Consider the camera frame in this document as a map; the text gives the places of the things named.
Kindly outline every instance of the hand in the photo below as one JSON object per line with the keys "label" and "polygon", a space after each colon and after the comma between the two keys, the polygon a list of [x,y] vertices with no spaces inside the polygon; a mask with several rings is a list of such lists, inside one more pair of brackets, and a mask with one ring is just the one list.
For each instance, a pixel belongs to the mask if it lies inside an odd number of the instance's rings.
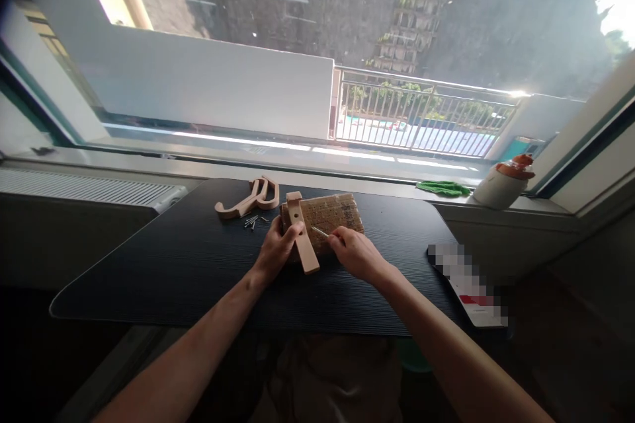
{"label": "hand", "polygon": [[258,259],[251,269],[252,272],[263,280],[266,286],[276,278],[284,266],[296,238],[303,229],[304,223],[299,221],[291,225],[284,236],[282,236],[280,234],[280,217],[275,217],[271,222]]}
{"label": "hand", "polygon": [[355,230],[339,227],[330,234],[329,245],[337,259],[356,278],[376,286],[377,279],[392,265],[377,251],[366,235]]}

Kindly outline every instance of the radiator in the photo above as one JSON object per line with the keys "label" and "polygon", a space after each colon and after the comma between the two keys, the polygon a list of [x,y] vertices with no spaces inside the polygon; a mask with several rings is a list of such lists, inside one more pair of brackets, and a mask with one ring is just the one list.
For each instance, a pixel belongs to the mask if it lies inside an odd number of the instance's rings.
{"label": "radiator", "polygon": [[62,289],[186,193],[184,186],[0,167],[0,285]]}

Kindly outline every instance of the window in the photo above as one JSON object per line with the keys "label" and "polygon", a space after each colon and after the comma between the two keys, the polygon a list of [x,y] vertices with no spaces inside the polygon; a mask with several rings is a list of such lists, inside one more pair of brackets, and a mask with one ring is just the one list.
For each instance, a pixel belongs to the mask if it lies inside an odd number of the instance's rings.
{"label": "window", "polygon": [[540,160],[635,42],[635,0],[16,2],[104,146],[468,184]]}

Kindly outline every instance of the black desk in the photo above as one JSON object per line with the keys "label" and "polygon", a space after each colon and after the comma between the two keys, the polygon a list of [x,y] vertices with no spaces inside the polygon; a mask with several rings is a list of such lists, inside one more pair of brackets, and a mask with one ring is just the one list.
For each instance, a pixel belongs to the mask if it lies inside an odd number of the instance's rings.
{"label": "black desk", "polygon": [[[299,190],[303,198],[335,193]],[[214,211],[249,193],[241,180],[203,182],[123,245],[68,285],[51,304],[65,319],[143,325],[193,325],[254,263],[269,224],[252,232],[244,219],[222,221]],[[366,234],[410,282],[450,319],[474,330],[447,281],[428,263],[431,243],[456,243],[445,222],[423,200],[355,194]],[[277,210],[259,214],[272,219]],[[337,260],[321,261],[310,276],[287,266],[256,304],[247,328],[389,336],[409,335],[384,298],[352,277]]]}

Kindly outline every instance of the wooden piece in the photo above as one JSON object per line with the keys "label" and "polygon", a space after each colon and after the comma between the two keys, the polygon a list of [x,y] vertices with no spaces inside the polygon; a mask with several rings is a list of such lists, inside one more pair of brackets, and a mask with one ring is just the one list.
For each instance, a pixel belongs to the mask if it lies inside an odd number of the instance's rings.
{"label": "wooden piece", "polygon": [[266,178],[256,178],[255,180],[249,182],[249,185],[251,186],[251,195],[230,209],[226,210],[221,202],[214,205],[214,209],[216,210],[216,213],[218,213],[218,216],[222,219],[240,218],[241,216],[249,213],[257,205],[258,200],[262,200],[267,197],[269,182]]}
{"label": "wooden piece", "polygon": [[[345,226],[359,233],[364,233],[364,225],[359,216],[353,194],[309,198],[308,200],[302,200],[300,207],[302,208],[304,225],[318,258],[332,254],[333,250],[326,238],[313,230],[312,227],[321,229],[325,233],[331,233],[338,226]],[[286,203],[280,206],[280,217],[282,219],[281,231],[284,233],[291,226],[291,218]],[[300,261],[300,256],[296,249],[291,252],[288,261]]]}
{"label": "wooden piece", "polygon": [[258,203],[258,208],[261,210],[273,210],[280,204],[280,185],[269,177],[263,175],[263,178],[267,180],[270,185],[273,185],[273,198],[271,200],[265,200],[267,197],[267,191],[265,191],[265,195],[261,199],[256,200],[256,202]]}
{"label": "wooden piece", "polygon": [[[302,208],[300,202],[302,201],[302,194],[300,192],[289,192],[286,195],[286,204],[289,210],[289,216],[291,218],[291,224],[298,221],[304,221],[302,216]],[[316,252],[313,250],[311,240],[309,239],[308,229],[306,222],[304,224],[304,230],[300,232],[300,235],[296,238],[296,248],[300,255],[300,261],[302,262],[302,268],[305,274],[311,274],[319,271],[319,262],[316,256]]]}

